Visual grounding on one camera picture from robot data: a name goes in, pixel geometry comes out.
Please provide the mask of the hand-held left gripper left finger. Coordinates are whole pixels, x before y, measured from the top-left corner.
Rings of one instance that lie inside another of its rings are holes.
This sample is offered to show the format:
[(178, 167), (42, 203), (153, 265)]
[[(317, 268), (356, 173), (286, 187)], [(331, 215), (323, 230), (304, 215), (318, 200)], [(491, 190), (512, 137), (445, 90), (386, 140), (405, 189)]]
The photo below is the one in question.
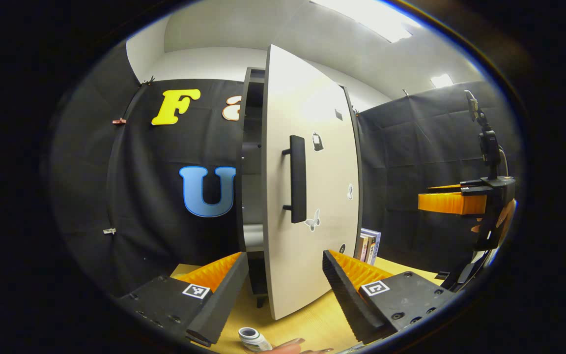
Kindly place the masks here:
[(179, 278), (157, 276), (116, 303), (172, 344), (216, 344), (249, 273), (237, 252)]

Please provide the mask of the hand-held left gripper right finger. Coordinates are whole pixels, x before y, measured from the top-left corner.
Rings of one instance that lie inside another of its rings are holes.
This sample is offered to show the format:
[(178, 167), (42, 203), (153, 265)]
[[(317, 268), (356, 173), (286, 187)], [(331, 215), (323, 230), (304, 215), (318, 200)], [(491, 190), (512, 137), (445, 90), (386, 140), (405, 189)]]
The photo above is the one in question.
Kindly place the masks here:
[(323, 251), (322, 269), (355, 338), (363, 344), (423, 321), (456, 296), (411, 270), (393, 275), (334, 250)]

